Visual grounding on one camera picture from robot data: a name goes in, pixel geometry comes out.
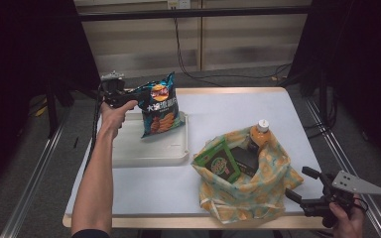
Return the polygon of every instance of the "blue chip bag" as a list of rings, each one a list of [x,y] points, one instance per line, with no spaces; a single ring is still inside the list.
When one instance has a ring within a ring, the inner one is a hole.
[[[148,82],[134,92],[149,91],[149,99],[141,100],[138,106],[142,109],[144,119],[144,135],[160,134],[185,124],[181,121],[176,88],[175,73],[171,72],[160,81]]]

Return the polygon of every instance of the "metal rail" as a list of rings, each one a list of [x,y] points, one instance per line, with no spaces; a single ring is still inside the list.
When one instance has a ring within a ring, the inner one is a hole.
[[[46,168],[49,164],[49,161],[51,160],[55,147],[57,146],[59,138],[61,137],[64,128],[64,123],[67,120],[69,111],[70,107],[64,110],[62,122],[60,123],[54,135],[50,139],[48,139],[48,142],[44,150],[42,151],[36,168],[34,169],[33,174],[30,177],[30,180],[27,183],[27,186],[23,194],[14,211],[12,212],[7,224],[5,225],[4,230],[1,233],[1,238],[17,237],[20,228],[23,224],[23,221],[27,216],[27,212],[33,202],[34,195],[36,194],[36,191],[40,185],[43,174],[46,171]]]

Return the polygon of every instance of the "dark background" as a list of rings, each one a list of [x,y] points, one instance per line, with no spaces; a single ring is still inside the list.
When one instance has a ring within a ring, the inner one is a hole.
[[[61,81],[97,88],[98,72],[73,1],[0,1],[0,171],[17,144],[29,101]]]
[[[289,81],[311,95],[322,76],[381,149],[381,1],[334,1],[338,11],[308,15]],[[314,0],[313,6],[329,1]]]

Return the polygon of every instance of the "white bottle cap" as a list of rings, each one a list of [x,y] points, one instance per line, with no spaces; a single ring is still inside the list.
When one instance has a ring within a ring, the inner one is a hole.
[[[259,120],[257,128],[258,131],[265,133],[269,130],[269,122],[265,119]]]

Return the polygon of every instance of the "white tray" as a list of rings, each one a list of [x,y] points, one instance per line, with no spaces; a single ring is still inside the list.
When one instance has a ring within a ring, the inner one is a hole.
[[[128,113],[113,141],[113,168],[178,166],[189,158],[188,115],[180,112],[185,125],[142,138],[141,113]]]

